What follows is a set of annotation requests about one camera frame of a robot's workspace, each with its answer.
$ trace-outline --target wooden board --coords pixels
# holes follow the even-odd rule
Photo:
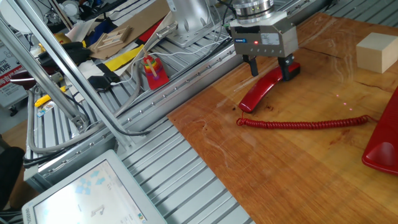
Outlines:
[[[316,14],[298,29],[302,72],[245,118],[323,121],[380,118],[398,85],[357,68],[356,44],[398,29]],[[258,58],[259,77],[277,65]],[[398,177],[364,166],[376,126],[311,130],[238,127],[238,103],[258,78],[242,64],[168,117],[256,223],[398,223]]]

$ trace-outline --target white cable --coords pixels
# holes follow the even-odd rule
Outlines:
[[[85,132],[86,132],[92,125],[98,124],[99,122],[101,122],[101,121],[96,121],[96,122],[92,123],[91,125],[89,125],[89,126],[85,129]]]
[[[204,49],[204,48],[206,48],[206,47],[208,47],[208,46],[211,46],[211,45],[214,45],[214,44],[219,44],[219,43],[221,43],[222,41],[227,40],[227,39],[229,39],[229,38],[231,38],[231,37],[228,36],[228,37],[226,37],[226,38],[224,38],[224,39],[222,39],[222,40],[219,40],[219,41],[217,41],[217,42],[214,42],[214,43],[205,45],[205,46],[199,48],[198,50],[196,50],[196,51],[194,51],[194,52],[175,52],[175,53],[172,53],[172,54],[162,54],[162,53],[154,52],[154,53],[151,53],[151,54],[148,54],[148,55],[173,56],[173,55],[177,55],[177,54],[186,54],[186,55],[196,54],[196,53],[198,53],[199,51],[201,51],[202,49]],[[121,84],[121,83],[126,83],[126,82],[131,81],[131,79],[132,79],[132,68],[133,68],[133,66],[134,66],[134,63],[137,62],[137,61],[140,61],[140,60],[142,60],[142,59],[144,59],[144,57],[139,58],[139,59],[135,60],[135,61],[132,63],[132,65],[131,65],[131,74],[130,74],[130,78],[129,78],[128,80],[126,80],[126,81],[121,81],[121,82],[118,82],[118,83],[111,83],[111,85],[112,85],[112,86],[115,86],[115,85],[118,85],[118,84]]]
[[[206,7],[207,7],[207,11],[208,11],[208,15],[209,15],[209,17],[210,17],[210,19],[211,19],[211,22],[213,23],[213,27],[214,27],[214,33],[216,34],[216,24],[214,23],[214,20],[213,20],[213,16],[211,16],[211,11],[210,11],[210,7],[209,7],[209,4],[207,4],[207,0],[205,0],[205,3],[206,3]]]

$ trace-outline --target silver cylinder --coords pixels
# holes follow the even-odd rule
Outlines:
[[[233,7],[240,24],[266,19],[274,12],[273,0],[235,0]]]

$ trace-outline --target sticker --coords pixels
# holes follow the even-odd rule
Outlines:
[[[37,112],[37,117],[41,118],[48,111],[50,111],[52,108],[54,108],[54,106],[55,106],[55,103],[52,100],[50,100],[47,103],[43,104],[42,108],[40,110],[38,110],[38,112]]]
[[[176,12],[177,9],[175,8],[175,4],[173,2],[173,0],[167,0],[167,3],[169,4],[170,10],[173,12]]]
[[[261,34],[261,42],[264,45],[279,45],[279,34]]]
[[[242,38],[242,39],[235,39],[235,42],[236,42],[236,43],[247,43],[248,40],[246,40],[245,38]]]

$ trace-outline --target floor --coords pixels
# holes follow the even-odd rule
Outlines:
[[[23,100],[16,106],[18,113],[12,117],[9,110],[0,107],[0,134],[4,134],[27,119],[27,101]]]
[[[26,132],[27,132],[27,120],[20,122],[8,131],[2,134],[3,140],[10,146],[19,147],[26,150]],[[24,171],[21,167],[17,182],[14,186],[14,190],[10,196],[10,206],[12,208],[21,208],[26,202],[36,197],[37,193],[32,189],[26,182],[24,182]]]

